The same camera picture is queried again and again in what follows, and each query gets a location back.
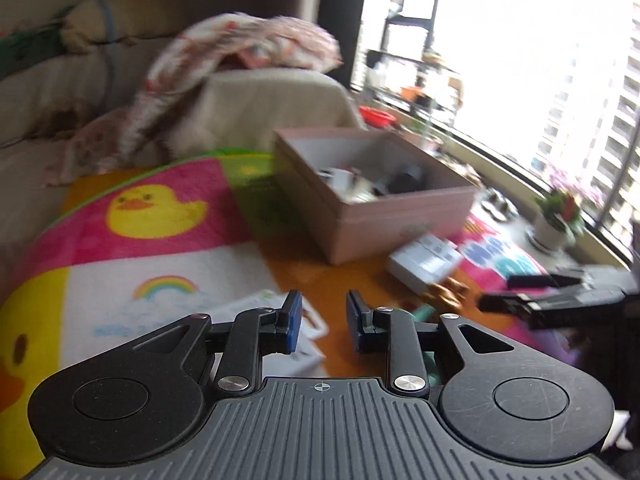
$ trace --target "duck eye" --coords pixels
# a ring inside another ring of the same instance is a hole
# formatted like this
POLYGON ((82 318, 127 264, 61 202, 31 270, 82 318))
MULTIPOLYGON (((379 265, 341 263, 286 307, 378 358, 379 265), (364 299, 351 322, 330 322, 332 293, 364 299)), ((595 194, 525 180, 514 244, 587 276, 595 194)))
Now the duck eye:
POLYGON ((14 364, 19 365, 24 361, 24 355, 27 353, 27 336, 20 334, 14 342, 14 364))

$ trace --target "red bowl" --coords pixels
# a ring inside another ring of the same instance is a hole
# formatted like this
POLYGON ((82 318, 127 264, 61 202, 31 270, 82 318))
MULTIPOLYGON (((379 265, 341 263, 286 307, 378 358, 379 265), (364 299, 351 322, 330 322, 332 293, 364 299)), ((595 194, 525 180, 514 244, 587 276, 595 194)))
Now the red bowl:
POLYGON ((369 126, 374 128, 386 128, 396 120, 393 115, 368 106, 360 107, 360 115, 369 126))

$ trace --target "yellow duck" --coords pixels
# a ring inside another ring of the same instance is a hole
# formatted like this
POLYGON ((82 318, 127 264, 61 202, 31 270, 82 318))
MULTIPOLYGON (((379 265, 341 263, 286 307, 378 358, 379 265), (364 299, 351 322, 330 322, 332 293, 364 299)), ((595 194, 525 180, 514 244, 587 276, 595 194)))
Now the yellow duck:
POLYGON ((0 308, 0 479, 22 478, 44 459, 27 404, 36 386, 58 371, 67 273, 32 278, 0 308))
POLYGON ((206 213, 206 202, 181 203, 170 187, 149 184, 124 190, 111 200, 107 225, 128 238, 167 238, 193 229, 206 213))

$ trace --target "duck beak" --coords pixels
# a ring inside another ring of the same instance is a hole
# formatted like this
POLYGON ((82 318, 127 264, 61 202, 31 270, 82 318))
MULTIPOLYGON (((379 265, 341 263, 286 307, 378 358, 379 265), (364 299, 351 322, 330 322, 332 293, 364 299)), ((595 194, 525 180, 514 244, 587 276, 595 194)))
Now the duck beak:
POLYGON ((145 202, 144 200, 140 200, 139 198, 131 198, 129 200, 125 200, 122 204, 120 204, 116 209, 124 209, 126 210, 138 210, 138 209, 148 209, 153 207, 153 204, 149 202, 145 202))
POLYGON ((0 360, 0 412, 14 404, 24 390, 24 381, 21 378, 9 375, 0 360))

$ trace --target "silver screw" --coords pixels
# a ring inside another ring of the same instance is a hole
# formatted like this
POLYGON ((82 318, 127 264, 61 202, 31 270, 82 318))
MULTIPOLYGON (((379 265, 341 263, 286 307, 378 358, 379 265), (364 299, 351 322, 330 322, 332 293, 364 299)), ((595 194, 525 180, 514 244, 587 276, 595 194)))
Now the silver screw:
POLYGON ((227 392, 241 392, 249 387, 249 381, 239 375, 229 375, 220 379, 218 386, 227 392))
POLYGON ((406 392, 416 392, 417 390, 423 389, 427 383, 424 382, 422 377, 418 377, 417 375, 401 375, 397 377, 394 381, 396 388, 399 390, 404 390, 406 392))

